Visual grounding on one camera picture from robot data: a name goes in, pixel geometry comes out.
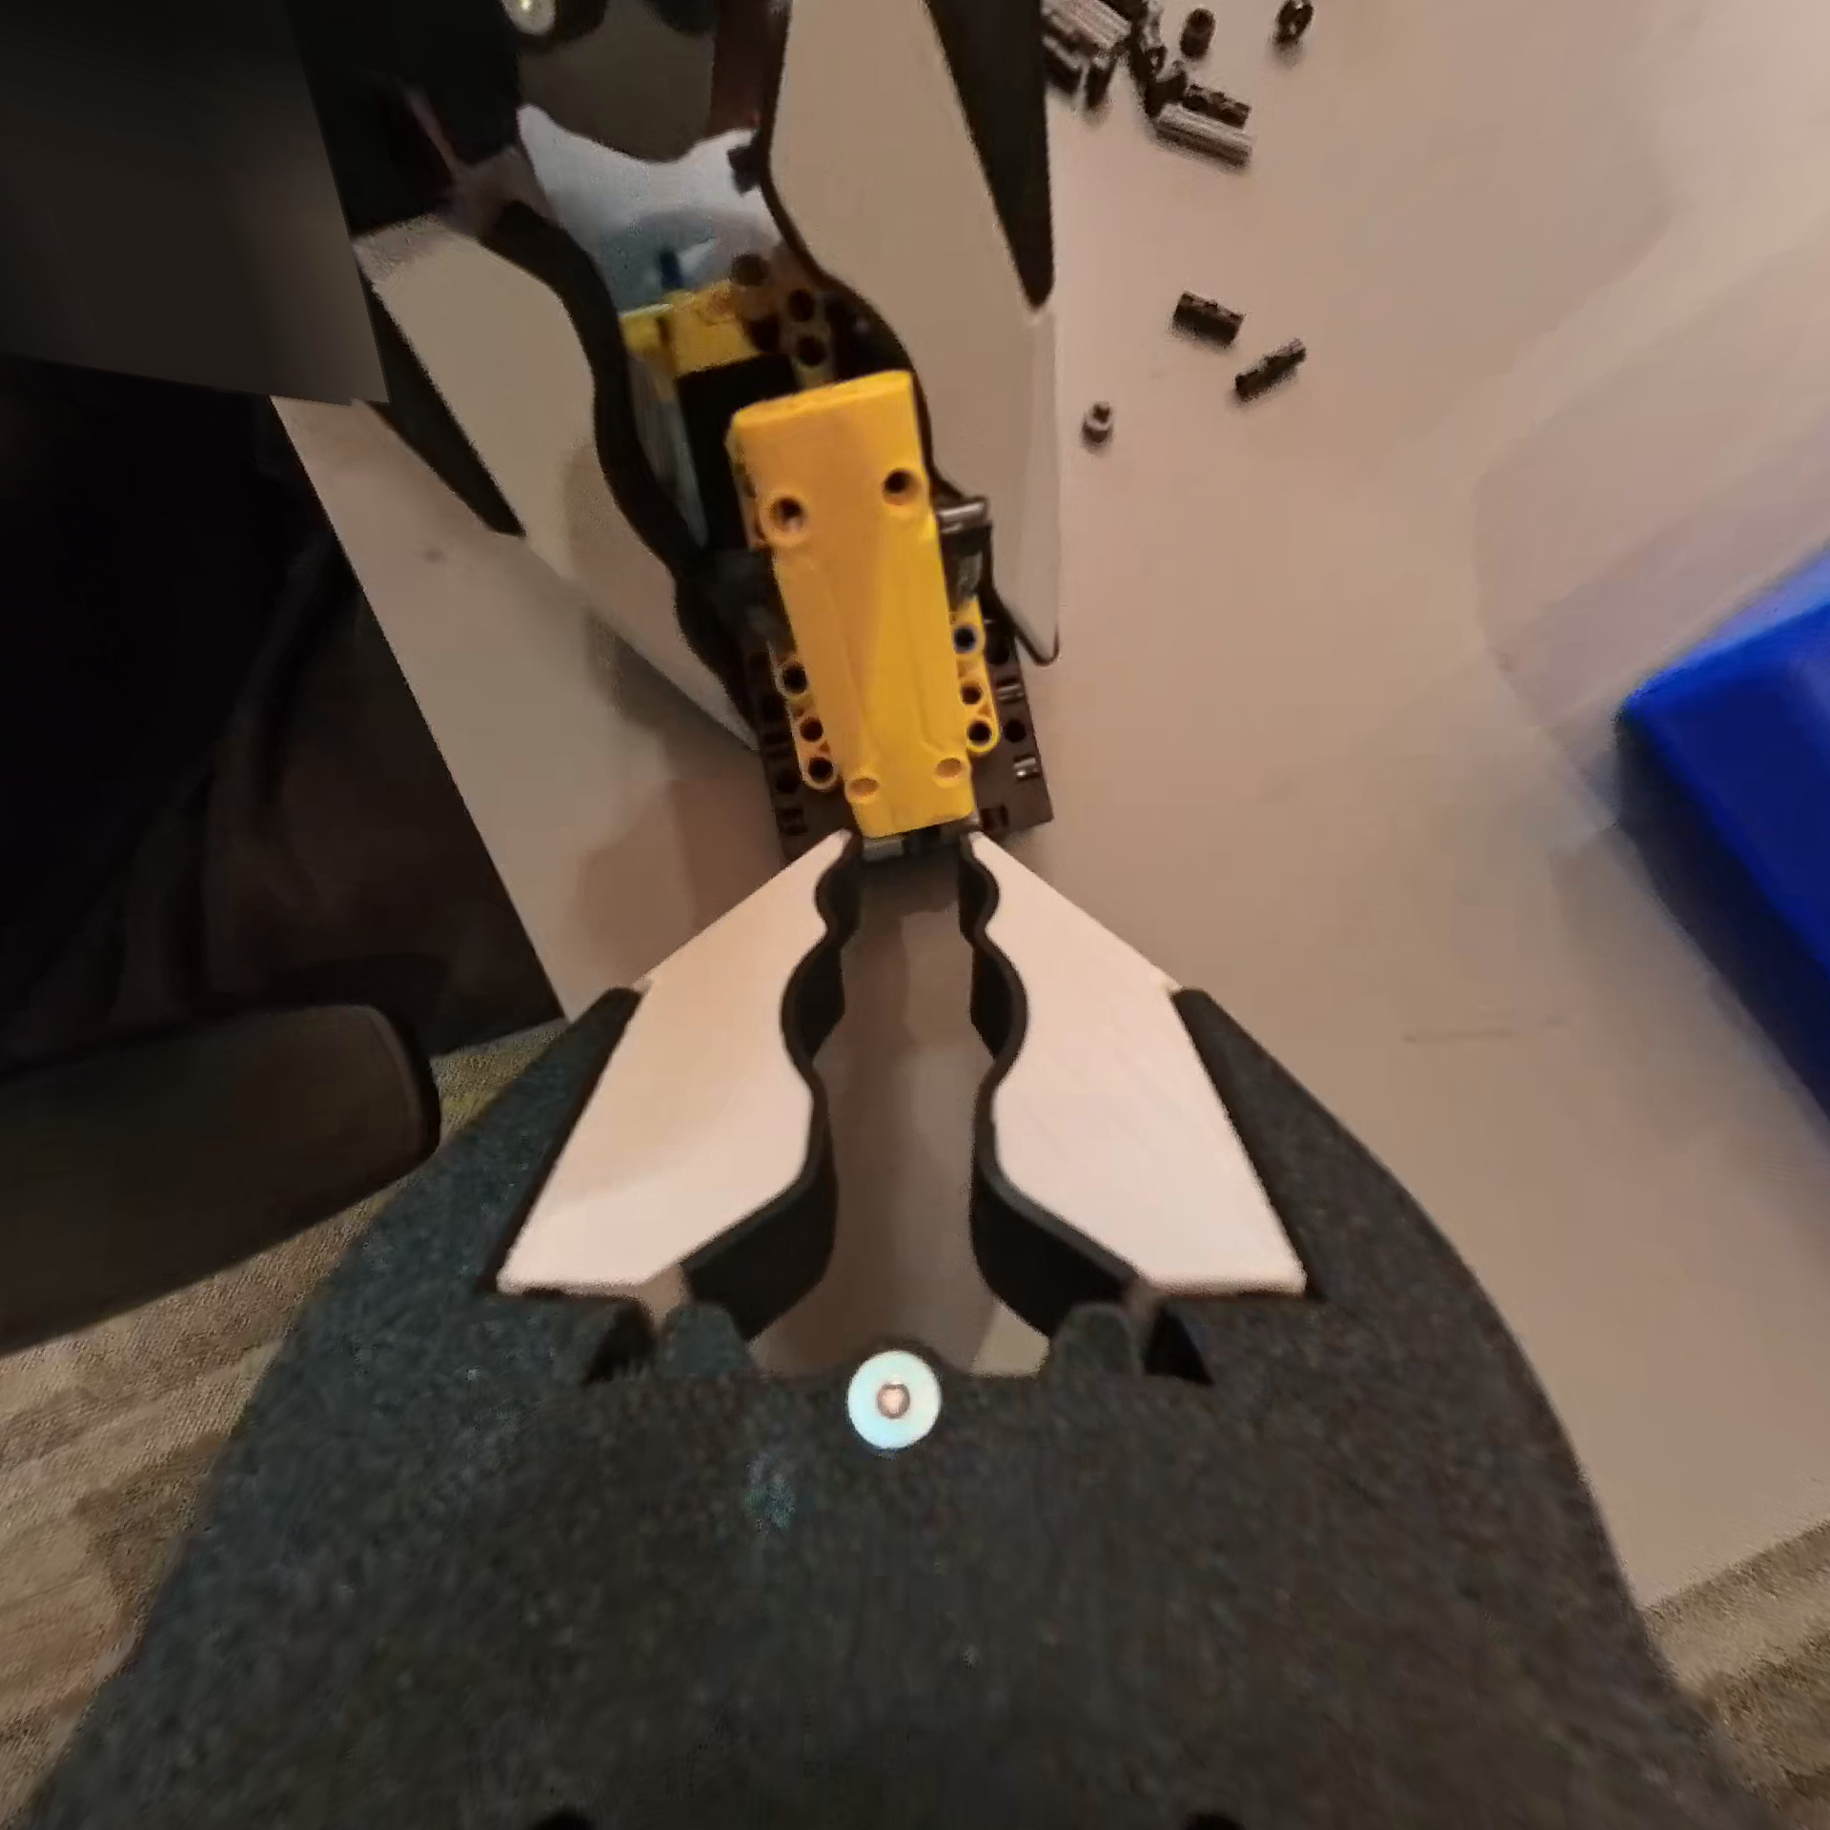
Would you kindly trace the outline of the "blue plastic bin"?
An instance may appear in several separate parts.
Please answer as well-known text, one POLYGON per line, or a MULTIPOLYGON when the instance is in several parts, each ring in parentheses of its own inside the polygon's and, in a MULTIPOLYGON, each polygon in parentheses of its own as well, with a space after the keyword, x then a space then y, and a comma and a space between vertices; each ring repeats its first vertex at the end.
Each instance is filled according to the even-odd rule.
POLYGON ((1615 754, 1659 900, 1827 1111, 1827 556, 1648 674, 1615 754))

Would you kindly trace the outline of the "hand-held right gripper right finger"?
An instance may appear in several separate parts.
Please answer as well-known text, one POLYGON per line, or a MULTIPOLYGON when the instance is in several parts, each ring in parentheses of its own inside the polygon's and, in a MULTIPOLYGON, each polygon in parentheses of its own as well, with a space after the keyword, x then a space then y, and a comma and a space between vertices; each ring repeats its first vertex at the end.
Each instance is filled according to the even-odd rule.
POLYGON ((1011 1009, 985 1087, 987 1187, 1123 1293, 1305 1293, 1183 986, 994 841, 965 836, 960 864, 975 963, 1011 1009))

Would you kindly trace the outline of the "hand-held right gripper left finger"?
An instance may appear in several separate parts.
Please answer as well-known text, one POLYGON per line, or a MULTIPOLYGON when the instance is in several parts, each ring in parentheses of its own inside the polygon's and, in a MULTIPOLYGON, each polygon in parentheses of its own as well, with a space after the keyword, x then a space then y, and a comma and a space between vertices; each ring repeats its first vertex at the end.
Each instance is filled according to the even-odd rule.
POLYGON ((675 947, 635 1009, 498 1269, 505 1293, 659 1293, 812 1161, 790 984, 839 917, 859 841, 831 835, 675 947))

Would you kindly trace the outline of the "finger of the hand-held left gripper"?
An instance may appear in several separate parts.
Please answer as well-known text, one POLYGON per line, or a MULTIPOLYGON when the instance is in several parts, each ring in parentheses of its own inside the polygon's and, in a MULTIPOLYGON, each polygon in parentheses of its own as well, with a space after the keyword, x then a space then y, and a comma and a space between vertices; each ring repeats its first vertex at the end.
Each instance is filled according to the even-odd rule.
POLYGON ((1038 4, 793 4, 764 193, 917 382, 928 453, 987 499, 994 593, 1059 658, 1062 427, 1038 4))
POLYGON ((581 247, 505 208, 483 237, 420 216, 353 239, 353 259, 529 550, 759 751, 743 664, 703 598, 711 558, 643 448, 620 317, 581 247))

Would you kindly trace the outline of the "yellow black toy brick assembly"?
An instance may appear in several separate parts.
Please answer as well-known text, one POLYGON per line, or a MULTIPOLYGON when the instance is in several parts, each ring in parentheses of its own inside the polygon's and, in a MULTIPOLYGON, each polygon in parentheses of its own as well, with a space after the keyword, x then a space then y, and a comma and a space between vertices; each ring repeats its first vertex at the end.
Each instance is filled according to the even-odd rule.
POLYGON ((706 545, 718 627, 785 862, 868 862, 1053 823, 994 515, 928 458, 877 312, 785 253, 620 314, 646 453, 706 545))

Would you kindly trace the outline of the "scattered black toy pins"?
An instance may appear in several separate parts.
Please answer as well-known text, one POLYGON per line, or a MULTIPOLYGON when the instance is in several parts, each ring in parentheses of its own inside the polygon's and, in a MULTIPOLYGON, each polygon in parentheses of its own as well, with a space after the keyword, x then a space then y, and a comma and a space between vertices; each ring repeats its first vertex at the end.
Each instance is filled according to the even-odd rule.
MULTIPOLYGON (((1311 33, 1313 4, 1277 4, 1273 15, 1273 51, 1297 54, 1311 33)), ((1252 106, 1200 77, 1214 37, 1214 11, 1190 4, 1176 46, 1163 37, 1160 4, 1040 4, 1045 77, 1075 99, 1084 113, 1110 101, 1119 68, 1128 73, 1146 123, 1163 147, 1193 154, 1231 170, 1246 170, 1254 157, 1247 133, 1252 106)), ((1187 341, 1231 351, 1241 332, 1246 312, 1214 297, 1183 291, 1169 309, 1169 329, 1187 341)), ((1286 384, 1308 360, 1308 346, 1290 338, 1235 373, 1233 392, 1252 406, 1286 384)), ((1084 410, 1084 448, 1102 451, 1114 434, 1114 406, 1094 399, 1084 410)))

